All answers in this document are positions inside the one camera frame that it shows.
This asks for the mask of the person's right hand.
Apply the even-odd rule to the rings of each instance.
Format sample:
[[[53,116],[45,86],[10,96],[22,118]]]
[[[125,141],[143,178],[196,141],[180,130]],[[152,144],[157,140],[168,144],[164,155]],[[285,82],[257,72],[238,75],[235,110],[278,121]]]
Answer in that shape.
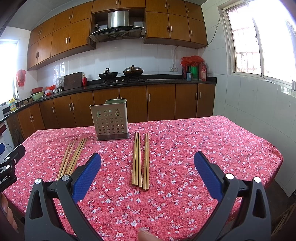
[[[137,234],[138,241],[162,241],[161,239],[155,237],[153,234],[148,232],[147,230],[140,229]]]

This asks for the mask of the person's left hand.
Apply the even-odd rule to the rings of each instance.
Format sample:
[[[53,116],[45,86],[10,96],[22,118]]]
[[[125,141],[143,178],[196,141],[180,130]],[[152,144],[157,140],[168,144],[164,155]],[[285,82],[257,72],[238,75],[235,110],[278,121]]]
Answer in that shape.
[[[3,209],[8,222],[11,224],[11,226],[14,228],[14,230],[17,230],[18,226],[17,226],[16,221],[14,219],[13,212],[9,208],[7,198],[2,193],[1,193],[1,208]]]

